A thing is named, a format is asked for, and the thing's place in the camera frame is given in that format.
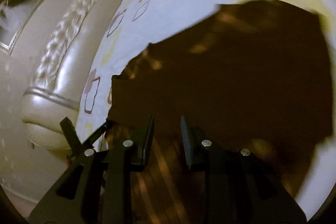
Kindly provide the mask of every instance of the dark brown cloth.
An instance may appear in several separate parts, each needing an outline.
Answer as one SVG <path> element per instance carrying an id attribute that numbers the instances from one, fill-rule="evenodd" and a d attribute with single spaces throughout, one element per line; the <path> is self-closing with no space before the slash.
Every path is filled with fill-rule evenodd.
<path id="1" fill-rule="evenodd" d="M 332 135 L 330 61 L 318 15 L 277 0 L 221 5 L 215 15 L 149 44 L 112 77 L 108 119 L 134 128 L 150 115 L 155 147 L 142 177 L 132 179 L 140 219 L 155 222 L 145 185 L 161 223 L 202 222 L 202 180 L 185 170 L 182 115 L 225 149 L 251 139 L 272 144 L 297 193 L 315 145 Z"/>

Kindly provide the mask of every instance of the wall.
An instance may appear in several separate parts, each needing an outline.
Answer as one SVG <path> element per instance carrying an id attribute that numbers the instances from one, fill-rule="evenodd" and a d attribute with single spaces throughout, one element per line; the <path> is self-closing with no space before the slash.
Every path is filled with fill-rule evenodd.
<path id="1" fill-rule="evenodd" d="M 68 151 L 31 148 L 20 119 L 21 99 L 41 51 L 72 0 L 45 0 L 19 36 L 11 56 L 0 52 L 0 183 L 17 198 L 37 202 L 66 168 Z"/>

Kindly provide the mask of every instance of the picture frame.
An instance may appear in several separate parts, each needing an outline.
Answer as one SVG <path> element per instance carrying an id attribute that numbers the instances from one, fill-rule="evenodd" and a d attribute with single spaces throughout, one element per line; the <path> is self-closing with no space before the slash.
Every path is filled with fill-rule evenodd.
<path id="1" fill-rule="evenodd" d="M 23 28 L 44 0 L 0 0 L 0 51 L 11 55 Z"/>

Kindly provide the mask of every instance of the bed sheet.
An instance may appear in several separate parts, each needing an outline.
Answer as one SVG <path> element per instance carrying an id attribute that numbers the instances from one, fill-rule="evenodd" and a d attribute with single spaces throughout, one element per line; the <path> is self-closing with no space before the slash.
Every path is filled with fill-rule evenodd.
<path id="1" fill-rule="evenodd" d="M 111 77 L 118 75 L 127 63 L 149 43 L 160 42 L 217 11 L 216 4 L 235 4 L 246 0 L 123 0 L 101 41 L 81 98 L 76 124 L 78 137 L 84 141 L 104 123 L 111 107 Z M 319 13 L 321 26 L 330 45 L 332 60 L 336 46 L 335 0 L 282 0 L 300 8 Z M 331 138 L 316 149 L 315 161 L 297 197 L 299 205 L 310 218 L 320 207 L 336 181 L 336 166 L 327 159 L 336 156 L 335 140 Z M 98 140 L 96 150 L 105 144 Z M 316 174 L 328 171 L 326 178 Z M 313 187 L 323 179 L 323 189 Z M 315 203 L 308 196 L 314 195 Z"/>

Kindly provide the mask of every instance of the metal screw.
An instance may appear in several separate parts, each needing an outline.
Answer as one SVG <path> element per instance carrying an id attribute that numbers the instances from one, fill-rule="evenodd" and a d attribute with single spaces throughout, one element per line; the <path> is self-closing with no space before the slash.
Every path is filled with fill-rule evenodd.
<path id="1" fill-rule="evenodd" d="M 204 140 L 204 141 L 202 141 L 202 145 L 205 146 L 205 147 L 209 147 L 209 146 L 212 145 L 212 142 L 209 141 L 209 140 Z"/>
<path id="2" fill-rule="evenodd" d="M 251 151 L 248 150 L 248 149 L 246 149 L 246 148 L 242 149 L 242 150 L 240 151 L 240 153 L 241 153 L 243 156 L 249 156 L 249 155 L 251 155 Z"/>
<path id="3" fill-rule="evenodd" d="M 84 152 L 84 155 L 87 157 L 92 156 L 95 153 L 95 151 L 93 149 L 86 149 Z"/>
<path id="4" fill-rule="evenodd" d="M 133 145 L 133 142 L 132 142 L 131 140 L 125 140 L 125 141 L 123 142 L 123 145 L 124 145 L 125 147 L 132 146 L 132 145 Z"/>

